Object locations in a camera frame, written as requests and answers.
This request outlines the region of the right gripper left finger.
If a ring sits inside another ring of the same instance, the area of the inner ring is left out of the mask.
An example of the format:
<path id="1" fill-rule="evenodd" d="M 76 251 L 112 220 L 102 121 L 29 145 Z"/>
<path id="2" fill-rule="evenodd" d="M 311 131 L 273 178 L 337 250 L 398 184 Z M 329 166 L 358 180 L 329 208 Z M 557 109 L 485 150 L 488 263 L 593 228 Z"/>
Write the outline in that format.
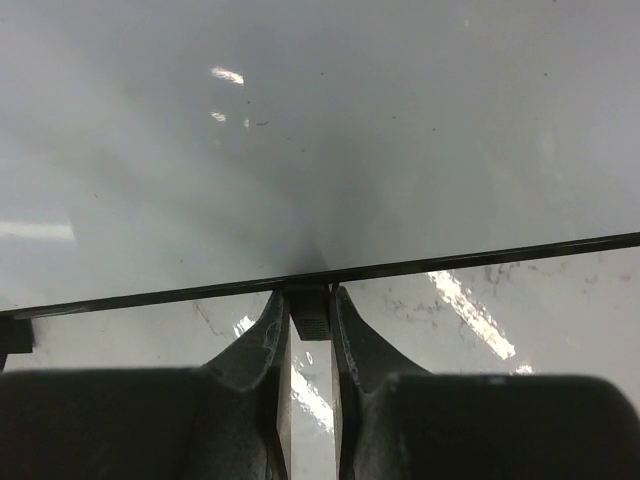
<path id="1" fill-rule="evenodd" d="M 289 311 L 284 294 L 273 292 L 258 320 L 199 369 L 191 479 L 290 477 Z"/>

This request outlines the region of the black clip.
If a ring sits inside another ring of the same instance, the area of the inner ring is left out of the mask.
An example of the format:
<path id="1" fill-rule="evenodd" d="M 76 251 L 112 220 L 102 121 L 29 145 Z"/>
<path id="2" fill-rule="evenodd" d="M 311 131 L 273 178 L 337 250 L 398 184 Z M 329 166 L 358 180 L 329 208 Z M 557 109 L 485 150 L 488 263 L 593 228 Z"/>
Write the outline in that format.
<path id="1" fill-rule="evenodd" d="M 2 316 L 0 321 L 0 371 L 14 354 L 30 354 L 35 345 L 34 330 L 29 319 Z"/>
<path id="2" fill-rule="evenodd" d="M 303 342 L 328 341 L 330 336 L 327 284 L 294 284 L 285 287 L 289 312 Z"/>

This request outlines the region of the black framed whiteboard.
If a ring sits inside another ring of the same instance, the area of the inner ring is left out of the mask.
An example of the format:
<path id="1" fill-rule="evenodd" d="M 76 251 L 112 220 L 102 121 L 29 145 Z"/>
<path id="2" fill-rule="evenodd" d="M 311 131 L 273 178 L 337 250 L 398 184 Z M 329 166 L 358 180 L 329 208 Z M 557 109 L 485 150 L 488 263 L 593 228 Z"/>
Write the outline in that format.
<path id="1" fill-rule="evenodd" d="M 635 1 L 5 1 L 1 311 L 636 246 Z"/>

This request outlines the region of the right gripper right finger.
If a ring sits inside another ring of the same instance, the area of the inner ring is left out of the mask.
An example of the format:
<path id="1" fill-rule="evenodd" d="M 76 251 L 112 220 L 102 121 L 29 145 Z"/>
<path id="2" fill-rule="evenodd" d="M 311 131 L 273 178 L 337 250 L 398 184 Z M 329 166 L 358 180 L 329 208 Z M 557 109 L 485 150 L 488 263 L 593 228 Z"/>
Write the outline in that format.
<path id="1" fill-rule="evenodd" d="M 369 326 L 343 286 L 331 291 L 330 333 L 338 477 L 410 479 L 430 373 Z"/>

